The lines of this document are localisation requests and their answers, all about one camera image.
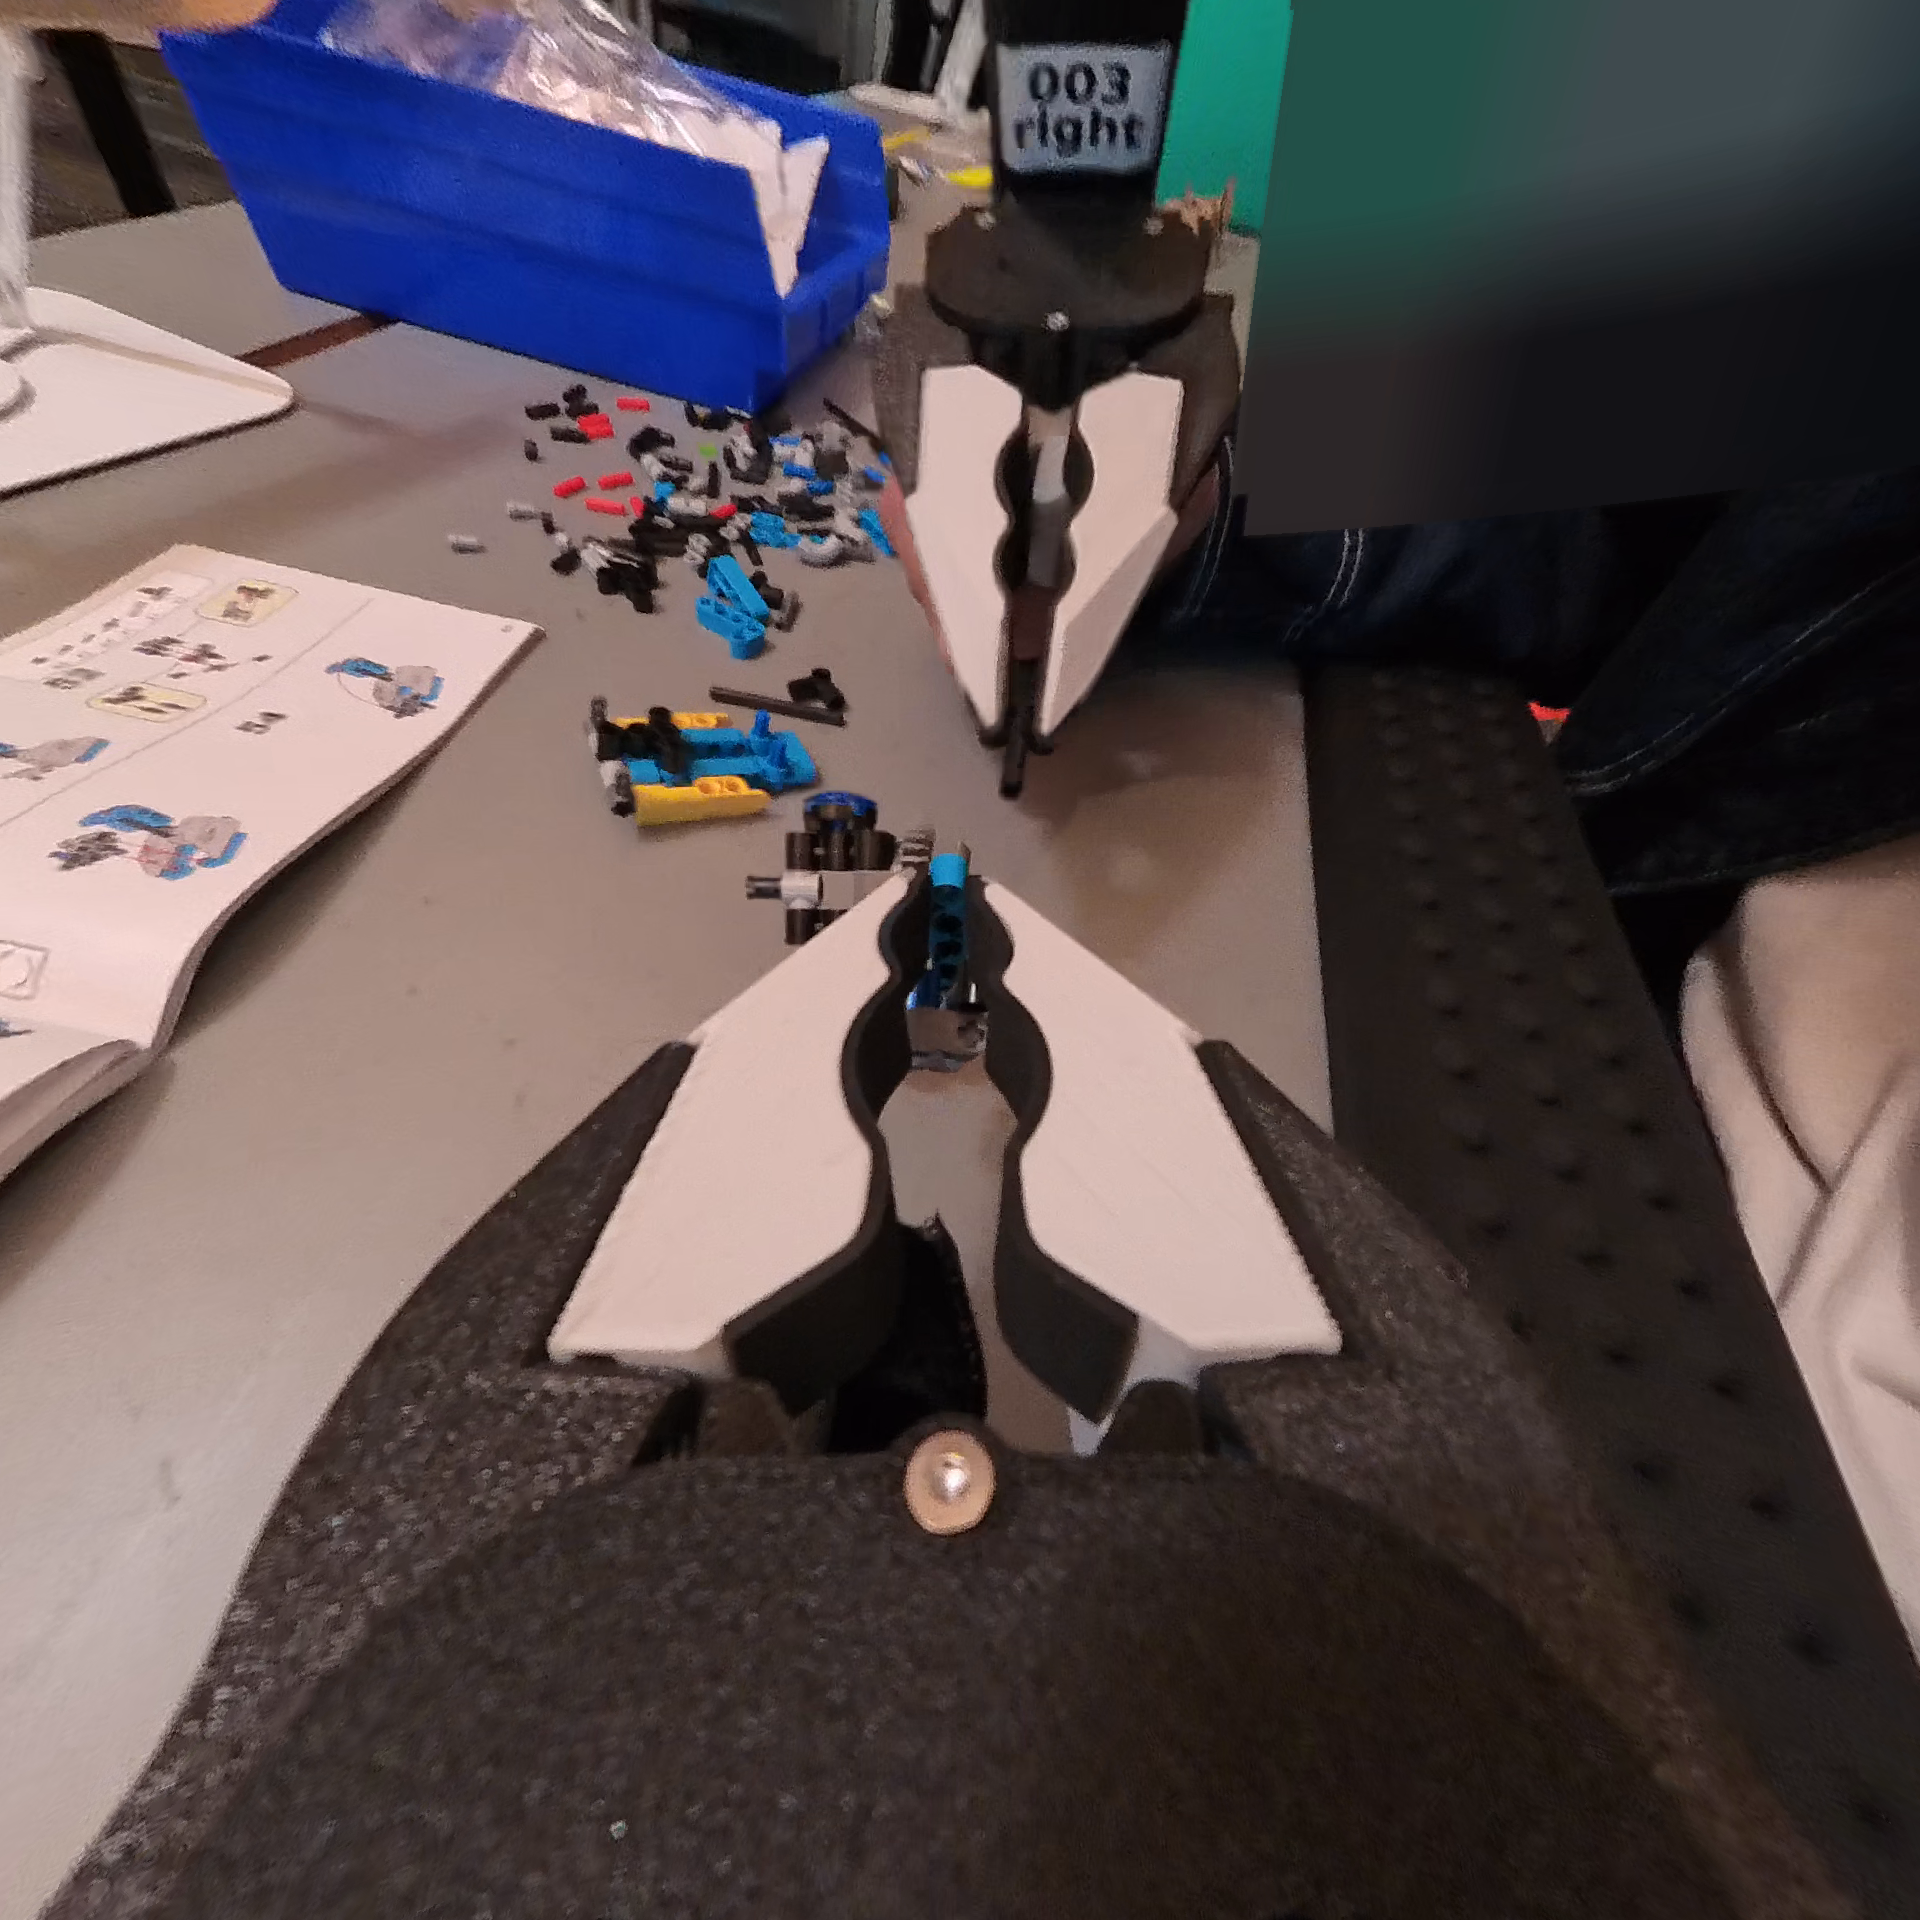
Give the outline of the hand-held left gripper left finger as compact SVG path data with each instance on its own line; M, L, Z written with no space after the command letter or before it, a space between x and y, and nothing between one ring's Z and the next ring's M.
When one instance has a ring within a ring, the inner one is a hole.
M553 1360L839 1389L900 1298L882 1109L911 1068L922 883L706 1019L558 1321Z

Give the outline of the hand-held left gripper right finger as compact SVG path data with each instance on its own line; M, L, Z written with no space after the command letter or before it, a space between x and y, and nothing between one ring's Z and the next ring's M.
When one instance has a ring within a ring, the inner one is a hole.
M996 1316L1070 1410L1116 1410L1141 1380L1341 1348L1215 1057L1012 887L985 885L985 1073L1017 1123Z

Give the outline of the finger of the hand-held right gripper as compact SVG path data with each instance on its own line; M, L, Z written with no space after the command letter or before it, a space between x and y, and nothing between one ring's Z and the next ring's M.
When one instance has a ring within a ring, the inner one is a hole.
M1005 462L1030 449L1030 406L984 364L929 364L922 376L916 468L903 517L929 616L973 720L1005 737L1035 735L1035 691L1017 688L1002 547L1019 524Z
M1178 378L1109 378L1079 406L1089 490L1069 521L1070 582L1054 600L1037 737L1089 694L1175 533Z

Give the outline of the black blue brick assembly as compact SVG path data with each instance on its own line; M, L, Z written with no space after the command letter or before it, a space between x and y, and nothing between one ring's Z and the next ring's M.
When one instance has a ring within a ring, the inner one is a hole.
M805 798L800 826L784 837L781 872L748 875L745 893L776 900L787 947L802 947L896 875L927 883L924 961L903 995L911 1068L957 1073L984 1057L990 1032L971 961L965 842L944 842L929 826L888 830L871 798L824 789Z

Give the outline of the yellow blue brick assembly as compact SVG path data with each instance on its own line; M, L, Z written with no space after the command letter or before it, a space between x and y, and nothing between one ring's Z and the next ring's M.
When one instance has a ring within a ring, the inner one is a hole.
M775 798L818 785L805 742L776 728L767 707L739 725L689 707L614 714L597 694L583 735L609 812L638 830L752 821Z

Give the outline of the person's right forearm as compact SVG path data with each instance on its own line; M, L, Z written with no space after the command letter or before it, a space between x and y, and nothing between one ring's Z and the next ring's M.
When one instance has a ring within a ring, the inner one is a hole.
M1556 766L1617 893L1918 831L1918 468L1277 538L1218 511L1162 616L1565 707Z

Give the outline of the grey desk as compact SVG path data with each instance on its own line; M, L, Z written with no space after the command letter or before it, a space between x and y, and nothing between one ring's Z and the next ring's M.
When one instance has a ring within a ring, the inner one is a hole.
M583 707L825 664L830 787L934 823L1144 991L1329 1121L1304 698L1239 650L1109 667L1022 800L896 560L818 582L784 664L731 670L547 567L505 506L522 406L579 378L350 333L238 207L71 233L36 275L236 357L300 344L298 407L3 506L3 629L176 542L541 626L462 731L236 914L165 1055L3 1183L3 1915L36 1915L165 1730L264 1512L372 1336L659 1043L781 961L745 875L781 823L643 842Z

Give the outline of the green plastic bin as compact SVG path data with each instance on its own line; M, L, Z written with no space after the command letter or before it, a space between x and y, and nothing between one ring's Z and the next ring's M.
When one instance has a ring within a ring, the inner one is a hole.
M1231 228L1259 234L1292 4L1188 4L1166 111L1160 199L1231 197Z

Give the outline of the black axle rod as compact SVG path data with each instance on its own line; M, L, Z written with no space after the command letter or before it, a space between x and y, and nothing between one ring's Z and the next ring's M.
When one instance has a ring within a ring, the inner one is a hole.
M739 684L707 684L707 698L722 707L752 707L767 712L794 720L825 725L843 731L850 725L850 698L839 683L825 674L811 674L802 678L789 678L784 694L752 691Z

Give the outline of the pile of loose brick parts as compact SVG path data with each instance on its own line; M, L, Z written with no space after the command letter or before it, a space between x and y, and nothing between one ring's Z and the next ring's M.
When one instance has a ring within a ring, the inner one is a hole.
M802 576L898 558L888 445L836 394L740 412L579 378L516 418L502 511L547 570L643 616L678 598L731 659L797 626Z

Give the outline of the clear plastic bag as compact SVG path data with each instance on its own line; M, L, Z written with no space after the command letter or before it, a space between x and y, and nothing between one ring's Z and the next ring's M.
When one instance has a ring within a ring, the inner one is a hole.
M767 239L800 240L830 158L825 136L789 141L602 4L343 4L320 40L350 58L739 166Z

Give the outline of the blue plastic bin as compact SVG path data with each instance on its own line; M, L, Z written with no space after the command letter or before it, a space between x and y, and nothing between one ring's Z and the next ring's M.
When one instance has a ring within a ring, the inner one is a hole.
M860 111L697 69L787 136L830 142L781 295L740 169L341 56L331 14L281 4L245 28L159 35L300 298L759 412L888 284L882 130Z

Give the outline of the white shirt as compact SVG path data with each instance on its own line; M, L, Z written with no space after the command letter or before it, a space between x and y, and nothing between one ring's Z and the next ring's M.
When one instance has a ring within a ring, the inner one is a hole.
M1754 883L1678 1009L1744 1236L1918 1641L1918 837Z

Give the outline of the building instruction booklet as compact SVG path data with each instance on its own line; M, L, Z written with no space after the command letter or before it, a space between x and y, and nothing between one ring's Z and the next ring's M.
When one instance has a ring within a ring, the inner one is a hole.
M3 641L3 1174L157 1061L230 918L540 635L176 545Z

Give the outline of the white stand base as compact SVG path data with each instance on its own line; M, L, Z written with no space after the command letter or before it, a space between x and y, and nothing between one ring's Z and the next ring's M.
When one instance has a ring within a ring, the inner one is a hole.
M3 326L3 497L281 418L273 376L68 290Z

